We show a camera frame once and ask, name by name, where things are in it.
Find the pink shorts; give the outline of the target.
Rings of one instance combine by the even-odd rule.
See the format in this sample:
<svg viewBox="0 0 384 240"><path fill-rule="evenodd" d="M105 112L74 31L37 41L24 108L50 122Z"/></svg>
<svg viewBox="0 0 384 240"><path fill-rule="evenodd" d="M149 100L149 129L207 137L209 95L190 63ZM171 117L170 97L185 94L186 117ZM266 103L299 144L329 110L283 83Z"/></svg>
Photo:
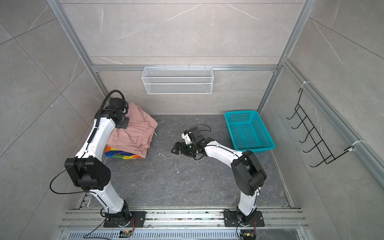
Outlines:
<svg viewBox="0 0 384 240"><path fill-rule="evenodd" d="M158 122L135 103L129 104L127 129L114 129L107 146L146 158Z"/></svg>

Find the rainbow coloured shorts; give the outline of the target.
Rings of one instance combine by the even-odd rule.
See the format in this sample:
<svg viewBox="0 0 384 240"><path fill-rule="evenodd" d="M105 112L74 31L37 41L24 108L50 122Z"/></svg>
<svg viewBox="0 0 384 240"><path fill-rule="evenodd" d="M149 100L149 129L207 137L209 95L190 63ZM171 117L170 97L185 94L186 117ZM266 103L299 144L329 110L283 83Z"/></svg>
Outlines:
<svg viewBox="0 0 384 240"><path fill-rule="evenodd" d="M141 159L142 158L142 157L140 157L138 155L135 155L135 154L132 154L132 153L128 153L128 152L124 152L124 151L120 151L120 150L114 149L114 148L112 148L110 146L106 146L105 157L116 158L116 159L124 159L124 160Z"/></svg>

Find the teal plastic basket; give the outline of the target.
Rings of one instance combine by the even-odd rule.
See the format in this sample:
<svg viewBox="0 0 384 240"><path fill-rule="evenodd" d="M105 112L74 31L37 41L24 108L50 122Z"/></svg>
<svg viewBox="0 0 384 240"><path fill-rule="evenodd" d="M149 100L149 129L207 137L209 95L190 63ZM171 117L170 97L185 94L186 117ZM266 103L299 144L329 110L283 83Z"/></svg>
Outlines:
<svg viewBox="0 0 384 240"><path fill-rule="evenodd" d="M232 111L224 114L235 150L262 153L276 145L256 111Z"/></svg>

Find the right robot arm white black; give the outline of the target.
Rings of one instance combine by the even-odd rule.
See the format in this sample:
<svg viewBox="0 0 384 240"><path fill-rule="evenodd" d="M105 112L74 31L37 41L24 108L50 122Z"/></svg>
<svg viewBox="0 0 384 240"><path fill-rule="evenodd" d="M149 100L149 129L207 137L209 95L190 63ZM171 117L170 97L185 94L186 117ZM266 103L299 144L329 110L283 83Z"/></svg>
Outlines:
<svg viewBox="0 0 384 240"><path fill-rule="evenodd" d="M214 158L232 169L237 187L241 191L236 211L231 211L231 221L242 226L256 224L263 227L262 214L257 210L257 199L267 179L267 174L252 151L239 152L219 144L212 138L200 142L177 142L171 150L175 155L183 154L196 159L197 154Z"/></svg>

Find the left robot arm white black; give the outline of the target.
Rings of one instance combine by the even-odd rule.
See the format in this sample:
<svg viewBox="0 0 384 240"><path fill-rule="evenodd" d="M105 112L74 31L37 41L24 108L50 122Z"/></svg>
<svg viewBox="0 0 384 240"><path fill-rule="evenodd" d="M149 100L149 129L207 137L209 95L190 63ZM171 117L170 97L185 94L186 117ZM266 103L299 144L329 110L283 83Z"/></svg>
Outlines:
<svg viewBox="0 0 384 240"><path fill-rule="evenodd" d="M111 170L103 164L107 141L115 128L126 128L129 119L126 109L107 107L96 114L87 141L73 158L65 161L65 168L74 185L94 196L103 206L106 227L125 227L131 223L129 207L111 183Z"/></svg>

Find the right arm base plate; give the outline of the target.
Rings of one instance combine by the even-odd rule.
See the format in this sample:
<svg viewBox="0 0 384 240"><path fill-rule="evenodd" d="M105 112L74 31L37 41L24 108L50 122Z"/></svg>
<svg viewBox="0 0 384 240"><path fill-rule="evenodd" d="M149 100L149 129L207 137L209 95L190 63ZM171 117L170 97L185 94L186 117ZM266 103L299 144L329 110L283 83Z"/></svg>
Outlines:
<svg viewBox="0 0 384 240"><path fill-rule="evenodd" d="M245 216L240 210L230 211L224 210L224 223L226 227L237 227L237 226L251 226L251 227L264 227L264 217L262 212L253 211L250 215Z"/></svg>

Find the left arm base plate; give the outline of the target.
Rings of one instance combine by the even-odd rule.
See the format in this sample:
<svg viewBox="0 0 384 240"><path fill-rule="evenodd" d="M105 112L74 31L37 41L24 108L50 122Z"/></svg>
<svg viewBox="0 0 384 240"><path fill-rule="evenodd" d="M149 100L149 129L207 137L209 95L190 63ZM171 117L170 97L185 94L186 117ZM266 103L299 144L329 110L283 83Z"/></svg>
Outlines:
<svg viewBox="0 0 384 240"><path fill-rule="evenodd" d="M104 228L142 228L146 219L147 212L137 211L127 213L106 214Z"/></svg>

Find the aluminium mounting rail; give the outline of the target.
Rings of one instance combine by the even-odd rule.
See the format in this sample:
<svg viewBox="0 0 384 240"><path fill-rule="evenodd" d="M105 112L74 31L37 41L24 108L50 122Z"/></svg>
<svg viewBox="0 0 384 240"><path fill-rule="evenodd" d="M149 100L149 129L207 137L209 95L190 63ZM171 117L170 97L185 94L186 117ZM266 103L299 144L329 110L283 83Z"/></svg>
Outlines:
<svg viewBox="0 0 384 240"><path fill-rule="evenodd" d="M308 229L299 209L260 208L255 220L242 224L236 213L223 209L131 209L139 230L188 229Z"/></svg>

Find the aluminium frame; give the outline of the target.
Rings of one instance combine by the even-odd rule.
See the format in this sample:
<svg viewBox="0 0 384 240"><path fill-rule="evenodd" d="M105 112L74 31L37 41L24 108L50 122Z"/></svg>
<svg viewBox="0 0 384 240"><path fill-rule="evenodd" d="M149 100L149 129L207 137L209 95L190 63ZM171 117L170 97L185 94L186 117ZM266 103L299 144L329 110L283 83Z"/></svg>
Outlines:
<svg viewBox="0 0 384 240"><path fill-rule="evenodd" d="M307 77L299 70L299 68L288 57L297 42L301 31L304 28L305 21L309 18L310 11L313 10L315 1L305 1L304 6L299 14L299 18L295 23L293 33L291 33L287 45L283 50L283 55L277 64L230 64L230 65L210 65L210 68L216 71L272 71L273 76L271 83L268 84L265 94L260 103L261 108L264 108L267 100L269 99L276 82L281 75L283 69L288 70L293 78L302 84L301 91L306 91L312 102L323 112L328 121L333 125L335 130L340 134L343 140L351 143L355 140L362 140L363 138L347 123L347 121L338 113L338 111L331 105L329 101L314 87L313 84L308 82ZM93 80L96 82L100 91L105 95L107 93L105 85L102 83L98 72L100 71L142 71L147 64L117 64L117 65L94 65L90 56L86 52L83 44L81 43L69 17L65 13L62 4L59 1L49 1L49 6L56 15L60 24L62 25L65 33L69 37L71 43L75 47L77 53L80 55L81 60L84 62L86 69L91 74ZM383 160L372 150L368 144L360 143L354 148L355 154L382 186L384 184L384 163Z"/></svg>

